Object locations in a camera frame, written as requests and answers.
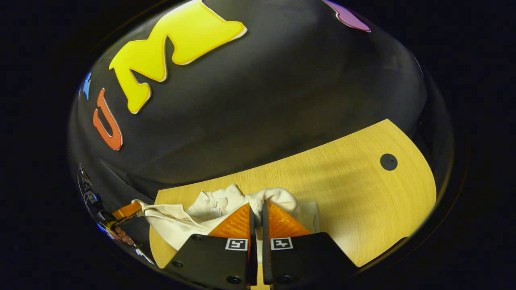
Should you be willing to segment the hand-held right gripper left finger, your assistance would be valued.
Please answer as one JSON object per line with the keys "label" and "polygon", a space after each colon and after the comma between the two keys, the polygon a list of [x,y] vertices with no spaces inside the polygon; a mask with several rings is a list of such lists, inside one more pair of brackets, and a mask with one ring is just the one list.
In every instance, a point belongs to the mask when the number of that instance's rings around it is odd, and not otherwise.
{"label": "hand-held right gripper left finger", "polygon": [[190,235],[164,269],[196,290],[249,290],[257,283],[255,229],[246,203],[207,235]]}

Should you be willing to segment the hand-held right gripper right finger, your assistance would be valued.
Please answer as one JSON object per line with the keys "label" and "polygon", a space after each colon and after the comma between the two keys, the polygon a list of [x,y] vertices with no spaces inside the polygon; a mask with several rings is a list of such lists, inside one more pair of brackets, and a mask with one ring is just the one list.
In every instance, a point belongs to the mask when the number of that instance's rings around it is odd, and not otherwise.
{"label": "hand-held right gripper right finger", "polygon": [[263,280],[272,290],[341,290],[359,268],[325,232],[272,202],[263,208]]}

